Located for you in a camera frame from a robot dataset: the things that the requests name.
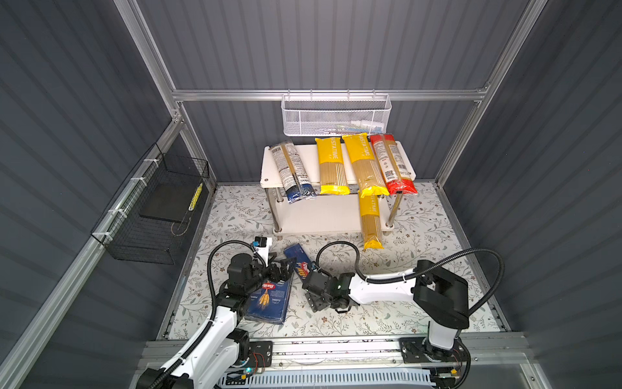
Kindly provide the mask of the narrow blue Barilla spaghetti box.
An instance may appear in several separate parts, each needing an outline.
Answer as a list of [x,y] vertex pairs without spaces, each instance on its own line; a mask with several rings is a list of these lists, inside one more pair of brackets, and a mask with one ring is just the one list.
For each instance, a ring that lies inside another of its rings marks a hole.
[[284,249],[283,253],[289,259],[295,259],[296,274],[301,281],[307,278],[307,275],[313,270],[312,261],[307,256],[301,244],[291,245]]

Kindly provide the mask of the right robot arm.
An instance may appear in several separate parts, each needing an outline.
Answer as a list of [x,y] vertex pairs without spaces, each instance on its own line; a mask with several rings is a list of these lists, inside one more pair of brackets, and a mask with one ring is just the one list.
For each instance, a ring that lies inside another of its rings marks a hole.
[[379,279],[355,273],[334,277],[312,270],[303,280],[303,289],[314,312],[330,308],[343,313],[379,301],[419,306],[430,318],[424,342],[428,353],[454,349],[459,333],[469,327],[467,281],[429,260],[420,260],[413,273]]

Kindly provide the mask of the yellow Pastatime bag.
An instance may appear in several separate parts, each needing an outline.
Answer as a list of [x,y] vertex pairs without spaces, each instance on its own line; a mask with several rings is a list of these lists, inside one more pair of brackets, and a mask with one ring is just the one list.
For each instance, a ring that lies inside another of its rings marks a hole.
[[361,233],[365,250],[381,250],[382,226],[377,196],[359,196]]
[[342,139],[356,176],[360,197],[388,196],[390,193],[367,134],[347,135]]
[[316,139],[321,195],[349,195],[340,138]]

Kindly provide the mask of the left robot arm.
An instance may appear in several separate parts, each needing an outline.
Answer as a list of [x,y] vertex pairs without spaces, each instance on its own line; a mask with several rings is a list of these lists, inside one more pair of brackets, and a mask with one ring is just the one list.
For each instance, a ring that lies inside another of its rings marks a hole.
[[269,259],[236,254],[228,280],[215,295],[213,312],[188,342],[157,370],[147,369],[137,388],[212,388],[226,370],[249,359],[249,335],[238,323],[249,309],[250,296],[265,283],[288,281],[296,259]]

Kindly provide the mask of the red spaghetti bag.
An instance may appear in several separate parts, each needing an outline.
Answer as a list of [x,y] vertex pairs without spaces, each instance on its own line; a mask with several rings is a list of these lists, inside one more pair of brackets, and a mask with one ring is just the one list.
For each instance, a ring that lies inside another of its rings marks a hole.
[[418,191],[392,135],[372,135],[370,142],[391,195],[417,195]]

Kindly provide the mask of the wide blue Barilla pasta box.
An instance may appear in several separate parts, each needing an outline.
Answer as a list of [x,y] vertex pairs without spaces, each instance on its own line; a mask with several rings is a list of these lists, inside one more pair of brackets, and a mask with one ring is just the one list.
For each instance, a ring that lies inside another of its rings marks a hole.
[[287,316],[291,287],[290,281],[264,282],[250,295],[245,318],[261,323],[283,324]]

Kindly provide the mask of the dark blue clear spaghetti bag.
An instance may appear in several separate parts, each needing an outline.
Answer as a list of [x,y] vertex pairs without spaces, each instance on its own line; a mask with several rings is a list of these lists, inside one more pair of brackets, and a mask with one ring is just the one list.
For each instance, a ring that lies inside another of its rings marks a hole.
[[301,156],[292,141],[272,146],[270,152],[290,204],[316,196]]

